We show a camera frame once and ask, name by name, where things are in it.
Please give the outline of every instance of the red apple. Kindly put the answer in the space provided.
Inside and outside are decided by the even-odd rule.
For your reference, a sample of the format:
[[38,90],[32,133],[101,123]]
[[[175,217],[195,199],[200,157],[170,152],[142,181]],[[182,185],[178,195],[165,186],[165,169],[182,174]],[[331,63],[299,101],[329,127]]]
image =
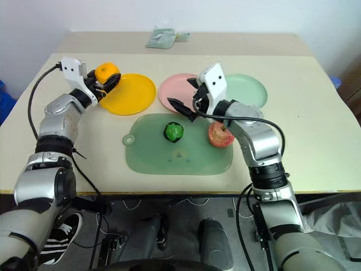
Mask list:
[[235,137],[222,123],[215,121],[209,125],[208,140],[214,147],[224,148],[232,144]]

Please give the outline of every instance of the green cutting board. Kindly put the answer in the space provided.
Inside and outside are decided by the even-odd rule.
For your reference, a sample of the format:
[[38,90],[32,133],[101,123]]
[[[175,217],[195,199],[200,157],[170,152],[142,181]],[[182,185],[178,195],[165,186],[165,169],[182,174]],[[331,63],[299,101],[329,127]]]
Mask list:
[[[170,122],[184,127],[176,143],[165,139],[163,131]],[[126,162],[135,172],[162,175],[216,175],[232,163],[233,147],[213,147],[208,142],[209,122],[194,123],[178,114],[149,114],[136,120],[123,138]]]

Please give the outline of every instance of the blue object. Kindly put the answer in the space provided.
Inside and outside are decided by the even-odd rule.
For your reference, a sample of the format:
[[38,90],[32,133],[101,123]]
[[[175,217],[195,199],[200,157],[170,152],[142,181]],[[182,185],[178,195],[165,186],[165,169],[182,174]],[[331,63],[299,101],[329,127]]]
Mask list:
[[331,81],[336,89],[338,89],[341,86],[341,84],[342,84],[341,79],[339,79],[336,76],[330,76],[329,78],[331,79]]
[[0,80],[0,125],[6,120],[6,117],[9,115],[16,103],[16,100],[4,92],[4,90],[5,84]]

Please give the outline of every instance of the black and white sneaker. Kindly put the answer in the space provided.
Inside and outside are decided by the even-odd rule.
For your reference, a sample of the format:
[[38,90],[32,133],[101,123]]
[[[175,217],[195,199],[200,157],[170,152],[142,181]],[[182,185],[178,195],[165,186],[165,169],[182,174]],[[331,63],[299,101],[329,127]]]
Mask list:
[[80,213],[70,215],[57,229],[52,229],[43,251],[40,253],[40,264],[58,263],[67,248],[78,235],[83,217]]

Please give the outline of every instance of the pink plate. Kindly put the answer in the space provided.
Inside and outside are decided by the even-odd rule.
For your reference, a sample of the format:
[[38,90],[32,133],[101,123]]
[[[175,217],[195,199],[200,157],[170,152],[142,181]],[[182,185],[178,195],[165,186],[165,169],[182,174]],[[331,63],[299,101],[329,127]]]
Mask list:
[[168,77],[158,89],[159,99],[162,104],[169,110],[176,112],[167,100],[167,98],[175,98],[193,110],[192,100],[196,89],[187,82],[187,79],[195,77],[197,77],[197,75],[193,75],[191,73],[180,73]]

